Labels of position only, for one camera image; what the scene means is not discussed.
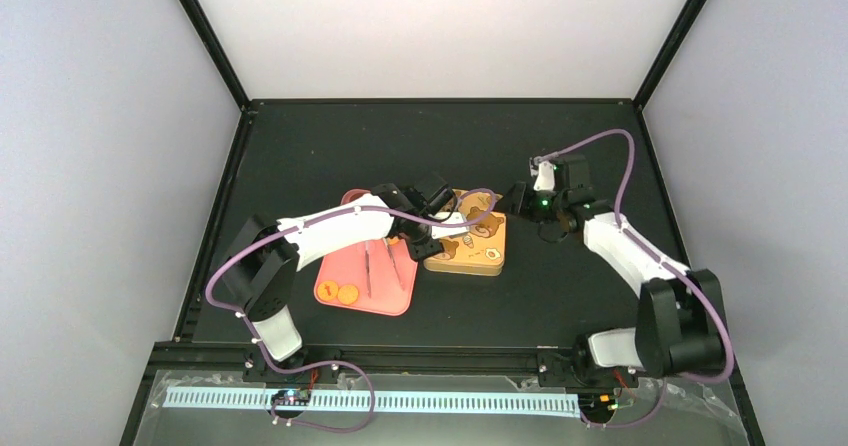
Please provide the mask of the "metal tongs white handles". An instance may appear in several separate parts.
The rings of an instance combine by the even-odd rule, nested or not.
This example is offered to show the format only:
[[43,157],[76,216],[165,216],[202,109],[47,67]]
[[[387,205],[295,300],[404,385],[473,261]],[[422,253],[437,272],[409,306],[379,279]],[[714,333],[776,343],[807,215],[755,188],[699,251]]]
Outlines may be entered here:
[[377,291],[405,290],[393,246],[391,239],[364,243],[365,287],[370,299],[375,298]]

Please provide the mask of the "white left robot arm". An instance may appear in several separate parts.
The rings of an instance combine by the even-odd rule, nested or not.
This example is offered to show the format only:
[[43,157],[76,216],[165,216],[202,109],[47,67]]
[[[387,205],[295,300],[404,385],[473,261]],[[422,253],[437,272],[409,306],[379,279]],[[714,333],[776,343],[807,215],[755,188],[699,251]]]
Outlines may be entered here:
[[208,280],[209,304],[242,320],[260,348],[282,362],[303,346],[290,297],[308,265],[361,244],[397,239],[410,260],[443,250],[456,195],[437,175],[412,186],[375,186],[339,206],[266,224],[251,218]]

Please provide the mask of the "silver metal tin lid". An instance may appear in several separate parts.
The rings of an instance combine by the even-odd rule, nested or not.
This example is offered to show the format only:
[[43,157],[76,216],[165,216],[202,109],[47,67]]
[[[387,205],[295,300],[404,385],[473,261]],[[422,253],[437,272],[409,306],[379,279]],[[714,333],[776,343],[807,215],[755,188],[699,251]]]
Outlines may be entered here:
[[425,261],[504,264],[507,232],[506,216],[502,213],[491,213],[483,216],[483,212],[491,204],[491,197],[488,194],[469,194],[466,190],[461,189],[455,189],[454,192],[460,197],[458,212],[463,213],[466,220],[478,218],[482,218],[482,220],[470,226],[469,233],[465,236],[440,239],[445,251]]

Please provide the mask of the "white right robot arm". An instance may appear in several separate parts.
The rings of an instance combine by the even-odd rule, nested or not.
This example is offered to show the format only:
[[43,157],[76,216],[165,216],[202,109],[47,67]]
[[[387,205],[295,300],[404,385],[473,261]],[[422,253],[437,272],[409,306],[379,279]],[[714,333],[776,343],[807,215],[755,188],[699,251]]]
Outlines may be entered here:
[[596,384],[615,368],[660,379],[726,365],[721,286],[712,272],[670,259],[598,199],[584,156],[542,160],[531,172],[534,181],[515,183],[495,211],[580,237],[638,300],[634,326],[578,337],[569,358],[578,382]]

